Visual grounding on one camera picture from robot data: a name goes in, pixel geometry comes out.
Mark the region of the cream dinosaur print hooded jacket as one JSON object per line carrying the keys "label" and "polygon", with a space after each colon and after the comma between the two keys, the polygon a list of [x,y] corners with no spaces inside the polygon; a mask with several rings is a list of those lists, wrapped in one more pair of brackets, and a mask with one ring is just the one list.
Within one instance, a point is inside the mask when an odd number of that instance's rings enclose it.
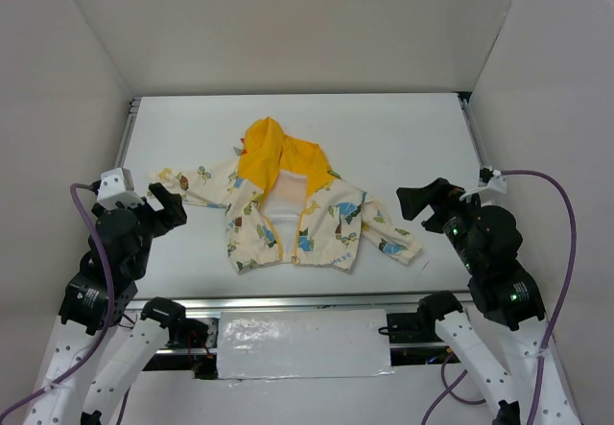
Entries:
{"label": "cream dinosaur print hooded jacket", "polygon": [[292,264],[348,272],[363,240],[407,266],[420,253],[369,192],[344,181],[316,143],[254,122],[241,153],[218,165],[164,168],[153,176],[191,205],[224,210],[226,254],[237,272]]}

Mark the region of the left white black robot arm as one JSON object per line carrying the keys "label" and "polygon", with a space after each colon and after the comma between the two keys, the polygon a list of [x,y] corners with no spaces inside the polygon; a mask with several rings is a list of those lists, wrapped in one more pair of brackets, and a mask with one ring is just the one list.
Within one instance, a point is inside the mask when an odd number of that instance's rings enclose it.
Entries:
{"label": "left white black robot arm", "polygon": [[58,339],[28,424],[120,423],[130,388],[155,351],[178,346],[188,335],[185,308],[155,297],[115,354],[103,359],[145,274],[154,239],[185,225],[187,215],[180,195],[159,183],[149,192],[160,209],[121,178],[106,177],[87,186],[97,197],[87,211],[79,197],[83,188],[75,183],[70,194],[87,227],[89,250],[66,285]]}

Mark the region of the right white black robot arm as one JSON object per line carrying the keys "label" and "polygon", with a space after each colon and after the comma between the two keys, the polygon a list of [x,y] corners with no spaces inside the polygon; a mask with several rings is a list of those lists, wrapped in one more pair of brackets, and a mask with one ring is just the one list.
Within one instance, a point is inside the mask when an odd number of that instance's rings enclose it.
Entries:
{"label": "right white black robot arm", "polygon": [[495,424],[577,424],[555,357],[552,335],[569,291],[577,252],[575,213],[567,211],[570,252],[555,309],[548,313],[538,285],[517,259],[523,237],[514,216],[499,205],[484,205],[484,191],[505,193],[511,171],[483,167],[477,188],[465,190],[445,178],[420,188],[399,188],[402,216],[433,213],[422,226],[442,234],[469,272],[476,309],[495,329],[505,355],[500,363],[449,291],[422,298],[417,328],[428,340],[441,339],[475,383]]}

